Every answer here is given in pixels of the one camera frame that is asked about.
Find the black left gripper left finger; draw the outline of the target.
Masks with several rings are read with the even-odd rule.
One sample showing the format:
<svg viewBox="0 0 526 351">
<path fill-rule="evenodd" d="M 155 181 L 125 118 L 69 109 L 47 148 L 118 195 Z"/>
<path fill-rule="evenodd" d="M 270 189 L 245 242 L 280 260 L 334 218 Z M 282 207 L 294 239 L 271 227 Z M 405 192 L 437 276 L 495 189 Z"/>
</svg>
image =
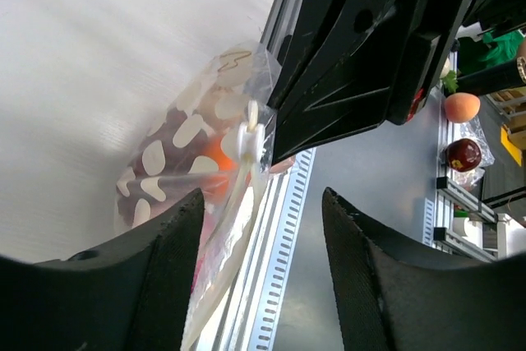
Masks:
<svg viewBox="0 0 526 351">
<path fill-rule="evenodd" d="M 194 190 L 65 261 L 2 258 L 2 349 L 179 349 L 203 214 L 204 197 Z"/>
</svg>

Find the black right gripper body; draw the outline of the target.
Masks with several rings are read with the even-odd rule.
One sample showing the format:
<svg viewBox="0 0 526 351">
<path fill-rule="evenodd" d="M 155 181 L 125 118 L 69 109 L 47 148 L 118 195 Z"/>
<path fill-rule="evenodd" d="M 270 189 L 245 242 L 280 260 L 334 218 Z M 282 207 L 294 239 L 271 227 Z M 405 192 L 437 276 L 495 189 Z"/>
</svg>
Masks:
<svg viewBox="0 0 526 351">
<path fill-rule="evenodd" d="M 461 26 L 478 23 L 495 36 L 525 26 L 525 0 L 417 0 L 386 119 L 402 125 L 425 104 Z"/>
</svg>

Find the orange fruit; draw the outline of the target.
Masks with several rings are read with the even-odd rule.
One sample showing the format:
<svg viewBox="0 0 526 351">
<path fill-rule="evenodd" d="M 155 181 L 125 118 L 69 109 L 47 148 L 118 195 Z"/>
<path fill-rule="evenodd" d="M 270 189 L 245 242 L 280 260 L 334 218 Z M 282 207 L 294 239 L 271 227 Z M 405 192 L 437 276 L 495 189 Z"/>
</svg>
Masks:
<svg viewBox="0 0 526 351">
<path fill-rule="evenodd" d="M 222 136 L 215 136 L 204 150 L 204 156 L 211 158 L 218 165 L 218 169 L 205 178 L 204 192 L 211 200 L 217 201 L 227 195 L 229 188 L 235 183 L 238 170 L 237 163 L 223 152 L 222 139 Z"/>
</svg>

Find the dark red grape bunch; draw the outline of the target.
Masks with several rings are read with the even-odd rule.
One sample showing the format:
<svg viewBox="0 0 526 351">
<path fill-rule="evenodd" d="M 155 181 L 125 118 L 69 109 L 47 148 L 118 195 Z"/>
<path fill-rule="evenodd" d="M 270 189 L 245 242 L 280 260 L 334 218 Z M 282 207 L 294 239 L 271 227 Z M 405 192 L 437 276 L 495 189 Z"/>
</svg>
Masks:
<svg viewBox="0 0 526 351">
<path fill-rule="evenodd" d="M 123 229 L 136 227 L 197 187 L 186 176 L 207 142 L 200 114 L 173 107 L 162 115 L 117 181 L 115 222 Z"/>
</svg>

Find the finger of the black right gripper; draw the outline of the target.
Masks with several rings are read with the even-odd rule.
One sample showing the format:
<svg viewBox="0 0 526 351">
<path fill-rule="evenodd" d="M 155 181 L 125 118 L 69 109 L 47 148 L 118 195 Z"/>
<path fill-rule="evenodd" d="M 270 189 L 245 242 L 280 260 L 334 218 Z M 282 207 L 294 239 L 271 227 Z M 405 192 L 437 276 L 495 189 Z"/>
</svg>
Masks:
<svg viewBox="0 0 526 351">
<path fill-rule="evenodd" d="M 417 0 L 339 0 L 325 41 L 284 92 L 273 160 L 378 127 L 386 112 Z"/>
<path fill-rule="evenodd" d="M 335 23 L 339 0 L 302 0 L 288 51 L 276 84 L 276 92 L 284 92 L 299 78 L 303 69 L 325 41 Z"/>
</svg>

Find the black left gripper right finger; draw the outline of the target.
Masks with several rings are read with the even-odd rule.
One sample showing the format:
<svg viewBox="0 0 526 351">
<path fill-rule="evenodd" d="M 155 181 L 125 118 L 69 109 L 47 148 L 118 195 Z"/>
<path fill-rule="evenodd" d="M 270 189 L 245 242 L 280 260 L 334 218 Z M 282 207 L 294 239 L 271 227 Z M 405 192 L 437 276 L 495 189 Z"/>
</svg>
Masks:
<svg viewBox="0 0 526 351">
<path fill-rule="evenodd" d="M 330 188 L 322 221 L 345 349 L 524 349 L 524 255 L 483 263 L 441 252 Z"/>
</svg>

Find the clear zip top bag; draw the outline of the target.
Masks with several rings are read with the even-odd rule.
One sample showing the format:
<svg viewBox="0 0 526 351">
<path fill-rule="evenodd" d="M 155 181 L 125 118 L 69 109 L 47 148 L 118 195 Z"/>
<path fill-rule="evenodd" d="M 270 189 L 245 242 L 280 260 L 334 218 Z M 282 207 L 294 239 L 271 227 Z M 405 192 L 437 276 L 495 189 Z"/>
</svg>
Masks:
<svg viewBox="0 0 526 351">
<path fill-rule="evenodd" d="M 223 152 L 238 165 L 235 183 L 220 201 L 204 192 L 205 178 L 218 169 L 211 158 L 201 154 L 186 176 L 198 182 L 194 189 L 202 191 L 205 204 L 182 349 L 197 340 L 247 253 L 271 173 L 277 115 L 267 103 L 279 73 L 263 44 L 237 44 L 215 56 L 152 124 L 173 107 L 198 113 L 208 134 L 205 148 L 222 136 Z"/>
</svg>

